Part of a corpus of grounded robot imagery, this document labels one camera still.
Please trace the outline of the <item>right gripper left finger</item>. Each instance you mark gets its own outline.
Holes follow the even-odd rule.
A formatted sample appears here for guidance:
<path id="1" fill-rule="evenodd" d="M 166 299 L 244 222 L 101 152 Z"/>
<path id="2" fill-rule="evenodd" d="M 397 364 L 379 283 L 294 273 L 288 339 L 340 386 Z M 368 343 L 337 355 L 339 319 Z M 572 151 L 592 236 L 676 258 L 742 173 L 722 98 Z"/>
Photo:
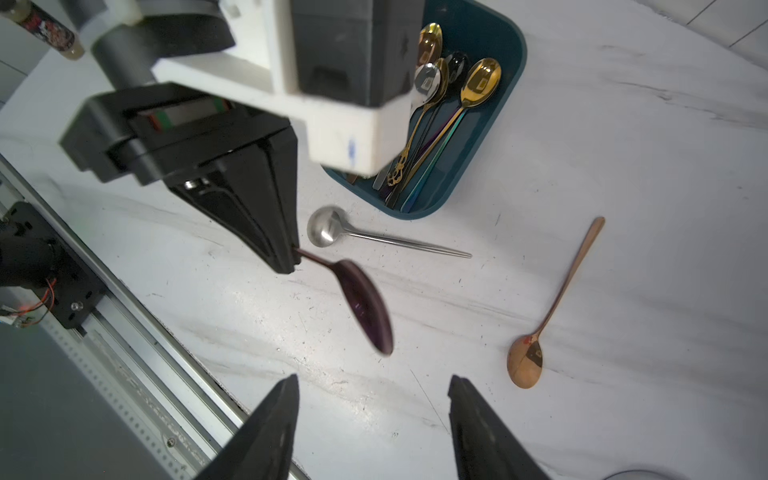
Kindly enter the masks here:
<path id="1" fill-rule="evenodd" d="M 279 381 L 196 480 L 286 480 L 299 412 L 299 380 Z"/>

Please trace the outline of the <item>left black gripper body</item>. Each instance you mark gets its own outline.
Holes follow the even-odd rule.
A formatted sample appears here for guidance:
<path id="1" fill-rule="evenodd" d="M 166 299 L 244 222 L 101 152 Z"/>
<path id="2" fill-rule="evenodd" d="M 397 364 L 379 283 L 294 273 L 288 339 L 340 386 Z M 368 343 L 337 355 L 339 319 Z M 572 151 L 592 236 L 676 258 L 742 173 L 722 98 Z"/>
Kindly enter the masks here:
<path id="1" fill-rule="evenodd" d="M 59 144 L 102 182 L 131 174 L 142 185 L 196 179 L 210 162 L 262 147 L 279 190 L 293 192 L 297 184 L 296 136 L 287 118 L 173 83 L 86 99 Z"/>

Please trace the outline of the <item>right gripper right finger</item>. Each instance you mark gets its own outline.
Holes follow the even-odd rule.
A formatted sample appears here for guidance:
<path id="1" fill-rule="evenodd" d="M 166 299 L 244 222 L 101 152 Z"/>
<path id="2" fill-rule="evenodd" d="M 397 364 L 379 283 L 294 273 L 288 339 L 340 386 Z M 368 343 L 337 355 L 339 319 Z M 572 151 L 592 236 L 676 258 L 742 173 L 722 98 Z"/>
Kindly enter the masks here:
<path id="1" fill-rule="evenodd" d="M 454 375 L 448 396 L 460 479 L 548 479 L 469 379 Z"/>

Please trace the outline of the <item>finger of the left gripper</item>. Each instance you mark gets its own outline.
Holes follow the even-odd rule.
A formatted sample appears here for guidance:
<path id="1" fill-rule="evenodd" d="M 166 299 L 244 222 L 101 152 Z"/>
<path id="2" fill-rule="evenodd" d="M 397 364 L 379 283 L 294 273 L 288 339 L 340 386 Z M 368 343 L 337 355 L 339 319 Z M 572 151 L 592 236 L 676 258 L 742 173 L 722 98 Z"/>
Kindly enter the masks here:
<path id="1" fill-rule="evenodd" d="M 220 156 L 170 191 L 248 246 L 278 274 L 300 263 L 297 137 L 283 128 Z"/>

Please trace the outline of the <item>purple iridescent spoon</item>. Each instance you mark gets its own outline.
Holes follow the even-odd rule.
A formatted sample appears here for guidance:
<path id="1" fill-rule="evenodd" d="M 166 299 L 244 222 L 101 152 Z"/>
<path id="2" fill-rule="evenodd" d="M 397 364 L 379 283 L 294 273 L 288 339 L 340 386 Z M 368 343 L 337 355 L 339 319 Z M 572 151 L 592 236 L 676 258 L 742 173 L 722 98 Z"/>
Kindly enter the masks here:
<path id="1" fill-rule="evenodd" d="M 391 356 L 394 336 L 389 311 L 379 290 L 361 267 L 349 259 L 332 262 L 300 248 L 295 248 L 295 251 L 334 274 L 370 343 L 382 356 Z"/>

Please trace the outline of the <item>copper round spoon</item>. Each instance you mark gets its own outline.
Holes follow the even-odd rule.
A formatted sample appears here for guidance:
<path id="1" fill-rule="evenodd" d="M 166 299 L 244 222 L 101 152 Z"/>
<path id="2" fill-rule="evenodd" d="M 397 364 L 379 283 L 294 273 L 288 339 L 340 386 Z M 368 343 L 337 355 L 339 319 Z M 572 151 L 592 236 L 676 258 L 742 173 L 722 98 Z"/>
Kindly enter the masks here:
<path id="1" fill-rule="evenodd" d="M 438 23 L 429 23 L 420 31 L 417 66 L 435 63 L 441 56 L 443 32 Z"/>

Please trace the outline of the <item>black handled spoon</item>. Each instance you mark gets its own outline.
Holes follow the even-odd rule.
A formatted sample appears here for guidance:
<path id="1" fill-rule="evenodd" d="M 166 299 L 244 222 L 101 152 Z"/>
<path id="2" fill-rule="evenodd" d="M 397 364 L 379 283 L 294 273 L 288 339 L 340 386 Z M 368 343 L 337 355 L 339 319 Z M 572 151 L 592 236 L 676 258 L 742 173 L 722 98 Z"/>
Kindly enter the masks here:
<path id="1" fill-rule="evenodd" d="M 461 51 L 454 51 L 446 57 L 446 65 L 448 67 L 448 86 L 446 93 L 437 105 L 432 109 L 432 112 L 428 118 L 428 123 L 423 129 L 421 136 L 416 144 L 416 153 L 413 158 L 416 159 L 422 152 L 424 143 L 426 141 L 427 134 L 432 128 L 435 121 L 435 117 L 439 112 L 442 104 L 448 100 L 451 96 L 460 91 L 463 82 L 467 76 L 469 57 L 466 53 Z"/>

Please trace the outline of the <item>teal plastic storage box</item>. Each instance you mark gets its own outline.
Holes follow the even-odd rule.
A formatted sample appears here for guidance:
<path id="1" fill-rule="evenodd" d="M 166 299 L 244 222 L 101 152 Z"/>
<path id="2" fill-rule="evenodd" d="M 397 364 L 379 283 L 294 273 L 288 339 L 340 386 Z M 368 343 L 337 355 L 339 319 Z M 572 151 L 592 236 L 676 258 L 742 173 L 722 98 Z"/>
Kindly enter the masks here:
<path id="1" fill-rule="evenodd" d="M 425 24 L 435 22 L 442 27 L 446 54 L 462 51 L 472 63 L 486 57 L 494 58 L 501 65 L 502 76 L 499 87 L 488 101 L 466 111 L 410 213 L 401 212 L 400 205 L 419 175 L 402 191 L 396 206 L 391 208 L 385 201 L 389 192 L 387 187 L 376 191 L 372 179 L 358 179 L 350 183 L 345 173 L 325 170 L 330 178 L 351 193 L 399 220 L 424 218 L 447 201 L 522 76 L 528 54 L 525 36 L 518 25 L 477 1 L 427 1 L 423 20 Z"/>

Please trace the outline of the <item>rainbow iridescent spoon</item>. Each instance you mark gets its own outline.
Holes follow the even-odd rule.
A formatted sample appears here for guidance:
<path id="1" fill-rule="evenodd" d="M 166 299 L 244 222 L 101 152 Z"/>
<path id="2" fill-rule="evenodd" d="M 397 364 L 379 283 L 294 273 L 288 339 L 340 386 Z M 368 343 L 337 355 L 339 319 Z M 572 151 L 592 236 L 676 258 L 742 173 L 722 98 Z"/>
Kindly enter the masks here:
<path id="1" fill-rule="evenodd" d="M 412 171 L 410 172 L 410 176 L 406 181 L 406 184 L 409 184 L 416 177 L 416 175 L 419 175 L 419 177 L 418 177 L 418 180 L 415 182 L 413 188 L 405 197 L 405 200 L 401 203 L 400 205 L 401 212 L 403 213 L 411 212 L 413 205 L 418 199 L 420 192 L 422 191 L 424 185 L 426 184 L 429 175 L 431 174 L 432 170 L 435 167 L 435 164 L 439 160 L 440 156 L 442 155 L 443 151 L 446 148 L 446 145 L 451 140 L 455 130 L 458 128 L 458 125 L 461 123 L 465 114 L 466 114 L 465 109 L 459 109 L 457 113 L 452 117 L 452 119 L 446 124 L 445 128 L 441 131 L 441 133 L 436 137 L 435 141 L 427 148 L 424 154 L 417 160 L 417 162 L 413 166 Z M 432 159 L 428 163 L 428 166 L 422 169 L 422 165 L 432 154 L 436 145 L 439 146 L 439 148 L 437 149 L 437 152 L 432 156 Z"/>

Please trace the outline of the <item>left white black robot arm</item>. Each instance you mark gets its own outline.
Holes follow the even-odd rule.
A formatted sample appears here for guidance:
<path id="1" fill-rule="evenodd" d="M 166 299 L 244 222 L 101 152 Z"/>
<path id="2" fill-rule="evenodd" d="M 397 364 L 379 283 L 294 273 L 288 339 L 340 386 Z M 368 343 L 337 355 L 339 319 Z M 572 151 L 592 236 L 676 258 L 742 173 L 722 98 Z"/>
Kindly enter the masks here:
<path id="1" fill-rule="evenodd" d="M 288 119 L 152 74 L 164 58 L 219 53 L 233 36 L 214 1 L 141 1 L 117 22 L 102 1 L 68 1 L 112 90 L 84 101 L 60 146 L 108 183 L 160 182 L 235 235 L 274 272 L 297 252 L 297 137 Z"/>

